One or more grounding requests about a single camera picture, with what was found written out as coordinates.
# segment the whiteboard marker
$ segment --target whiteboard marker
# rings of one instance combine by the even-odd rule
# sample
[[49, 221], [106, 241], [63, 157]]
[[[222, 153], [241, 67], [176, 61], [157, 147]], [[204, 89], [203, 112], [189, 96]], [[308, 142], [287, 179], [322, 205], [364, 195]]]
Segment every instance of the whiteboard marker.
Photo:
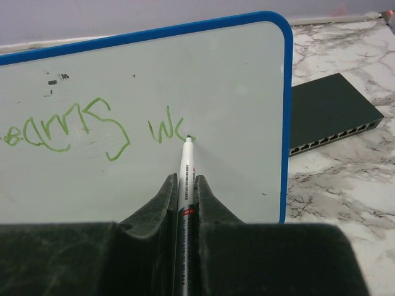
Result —
[[180, 165], [178, 183], [177, 234], [175, 241], [174, 296], [190, 296], [193, 282], [192, 227], [194, 217], [193, 186], [195, 168], [191, 136], [186, 138]]

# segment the black holder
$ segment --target black holder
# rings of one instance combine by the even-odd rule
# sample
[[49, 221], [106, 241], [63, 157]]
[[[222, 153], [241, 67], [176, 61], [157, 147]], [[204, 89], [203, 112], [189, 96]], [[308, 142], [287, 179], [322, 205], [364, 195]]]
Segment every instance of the black holder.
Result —
[[[0, 226], [0, 296], [171, 295], [177, 192], [177, 175], [169, 175], [119, 224]], [[196, 295], [368, 296], [337, 227], [244, 224], [204, 176], [194, 199]]]

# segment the white wall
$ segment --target white wall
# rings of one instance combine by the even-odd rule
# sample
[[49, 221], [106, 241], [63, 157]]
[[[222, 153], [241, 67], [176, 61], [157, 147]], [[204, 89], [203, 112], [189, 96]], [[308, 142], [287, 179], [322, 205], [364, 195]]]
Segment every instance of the white wall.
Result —
[[362, 15], [394, 0], [0, 0], [0, 46], [104, 36], [273, 10], [287, 19]]

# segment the whiteboard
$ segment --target whiteboard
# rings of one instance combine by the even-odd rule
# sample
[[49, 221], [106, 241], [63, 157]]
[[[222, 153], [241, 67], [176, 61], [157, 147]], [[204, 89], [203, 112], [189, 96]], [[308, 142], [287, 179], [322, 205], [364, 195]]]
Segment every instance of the whiteboard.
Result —
[[282, 222], [293, 37], [256, 12], [0, 57], [0, 223], [122, 221], [178, 173]]

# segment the marble countertop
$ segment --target marble countertop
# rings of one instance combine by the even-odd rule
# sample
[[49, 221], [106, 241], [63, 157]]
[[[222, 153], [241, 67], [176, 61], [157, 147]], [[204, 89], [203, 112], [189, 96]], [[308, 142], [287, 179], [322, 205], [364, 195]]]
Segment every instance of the marble countertop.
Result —
[[339, 226], [371, 295], [395, 295], [395, 36], [384, 20], [293, 30], [293, 85], [340, 72], [385, 118], [290, 158], [286, 222]]

